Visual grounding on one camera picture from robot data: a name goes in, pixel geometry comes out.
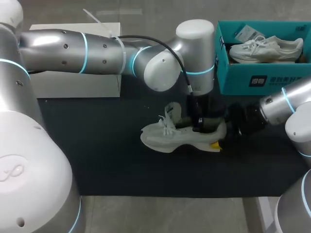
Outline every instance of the logo on box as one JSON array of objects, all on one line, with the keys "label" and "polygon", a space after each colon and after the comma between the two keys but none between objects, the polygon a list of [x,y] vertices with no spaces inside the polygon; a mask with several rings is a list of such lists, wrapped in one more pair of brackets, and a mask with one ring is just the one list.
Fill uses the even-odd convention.
[{"label": "logo on box", "polygon": [[267,80],[267,75],[253,75],[249,86],[264,86]]}]

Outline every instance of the white box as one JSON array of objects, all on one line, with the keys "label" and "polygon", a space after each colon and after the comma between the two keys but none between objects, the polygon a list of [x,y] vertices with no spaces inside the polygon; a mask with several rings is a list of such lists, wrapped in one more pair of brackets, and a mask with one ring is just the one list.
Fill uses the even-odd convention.
[{"label": "white box", "polygon": [[[105,23],[114,35],[120,35],[120,23]],[[36,24],[30,30],[63,29],[109,37],[98,23]],[[31,75],[37,98],[120,97],[121,75],[92,75],[46,71]]]}]

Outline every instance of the black mat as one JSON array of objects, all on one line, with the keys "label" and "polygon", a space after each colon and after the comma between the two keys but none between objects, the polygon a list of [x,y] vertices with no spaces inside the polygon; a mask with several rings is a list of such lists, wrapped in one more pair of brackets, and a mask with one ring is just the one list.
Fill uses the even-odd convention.
[{"label": "black mat", "polygon": [[[225,97],[228,104],[257,98]],[[190,146],[171,154],[153,151],[141,143],[140,129],[157,122],[170,101],[185,105],[178,85],[157,93],[123,77],[121,98],[41,99],[39,104],[82,195],[280,196],[308,170],[283,126],[268,127],[222,153]]]}]

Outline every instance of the gray floor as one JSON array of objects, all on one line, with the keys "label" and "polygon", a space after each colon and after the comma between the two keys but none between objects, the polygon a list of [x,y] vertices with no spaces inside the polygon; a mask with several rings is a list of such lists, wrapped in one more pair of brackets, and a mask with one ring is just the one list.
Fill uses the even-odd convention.
[{"label": "gray floor", "polygon": [[83,197],[86,233],[247,233],[241,198]]},{"label": "gray floor", "polygon": [[[32,24],[121,22],[122,34],[168,40],[193,18],[309,20],[309,0],[20,0]],[[84,197],[86,233],[246,233],[242,199]]]}]

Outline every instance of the black cable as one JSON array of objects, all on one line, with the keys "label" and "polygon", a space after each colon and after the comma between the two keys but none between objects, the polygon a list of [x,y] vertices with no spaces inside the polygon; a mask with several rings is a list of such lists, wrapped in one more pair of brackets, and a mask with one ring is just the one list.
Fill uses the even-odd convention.
[{"label": "black cable", "polygon": [[177,54],[170,48],[170,46],[168,46],[167,44],[165,44],[164,42],[152,38],[150,36],[144,36],[144,35],[120,35],[119,36],[120,39],[124,39],[124,38],[139,38],[139,39],[145,39],[145,40],[151,40],[151,41],[155,41],[158,44],[161,44],[162,46],[164,46],[165,48],[168,49],[168,51],[171,52],[171,54],[176,58],[176,60],[178,61],[184,75],[185,75],[185,79],[186,79],[186,83],[190,92],[190,98],[192,100],[192,104],[193,104],[193,115],[191,116],[192,118],[192,122],[194,124],[193,130],[195,132],[202,132],[204,133],[204,118],[203,118],[203,113],[202,113],[202,108],[200,107],[199,103],[196,101],[196,98],[193,95],[193,90],[192,87],[190,85],[190,81],[188,78],[188,75],[186,73],[186,69],[183,65],[183,63],[181,62],[181,60],[179,59],[179,57],[177,56]]},{"label": "black cable", "polygon": [[155,38],[152,38],[150,36],[144,36],[144,35],[120,35],[119,36],[120,39],[124,39],[124,38],[139,38],[139,39],[145,39],[145,40],[151,40],[151,41],[155,41],[157,42],[158,44],[161,44],[162,46],[164,46],[165,48],[168,49],[168,51],[171,52],[171,54],[176,58],[176,60],[178,61],[180,67],[181,67],[181,70],[183,71],[184,75],[185,75],[185,79],[186,79],[186,83],[188,85],[188,88],[189,88],[189,92],[190,92],[190,95],[193,96],[193,91],[192,91],[192,87],[190,85],[190,82],[189,82],[189,78],[188,78],[188,75],[186,73],[186,70],[185,70],[185,67],[183,65],[183,63],[181,62],[180,58],[178,57],[178,55],[174,52],[174,50],[171,49],[170,46],[168,46],[167,44],[165,44],[164,42],[158,40],[158,39],[155,39]]}]

